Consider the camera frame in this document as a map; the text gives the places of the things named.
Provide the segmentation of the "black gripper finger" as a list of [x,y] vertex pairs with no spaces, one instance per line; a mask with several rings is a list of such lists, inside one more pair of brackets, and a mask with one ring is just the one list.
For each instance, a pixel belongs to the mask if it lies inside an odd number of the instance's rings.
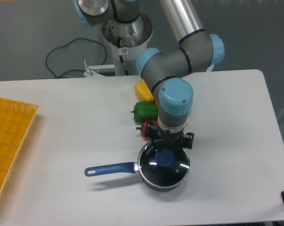
[[146,140],[155,138],[155,136],[157,135],[158,123],[157,122],[144,122],[143,125],[144,125],[143,137]]
[[186,134],[182,134],[181,136],[181,145],[183,148],[192,149],[193,141],[195,134],[192,132],[188,132]]

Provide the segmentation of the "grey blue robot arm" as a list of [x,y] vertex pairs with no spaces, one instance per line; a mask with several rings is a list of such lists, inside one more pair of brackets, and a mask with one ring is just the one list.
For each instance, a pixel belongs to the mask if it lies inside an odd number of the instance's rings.
[[167,54],[147,46],[153,27],[139,10],[139,1],[76,0],[73,4],[85,26],[102,25],[116,75],[140,75],[154,96],[158,126],[147,126],[146,135],[153,143],[163,140],[190,149],[194,135],[183,131],[193,90],[183,77],[204,72],[225,56],[222,39],[206,32],[192,1],[161,1],[178,42],[178,48]]

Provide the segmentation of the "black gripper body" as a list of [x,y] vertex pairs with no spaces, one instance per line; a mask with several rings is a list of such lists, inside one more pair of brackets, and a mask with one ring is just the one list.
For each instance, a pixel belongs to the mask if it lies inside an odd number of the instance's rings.
[[170,130],[163,131],[160,127],[157,127],[153,138],[153,146],[158,151],[163,148],[179,151],[183,148],[182,135],[183,130],[172,133]]

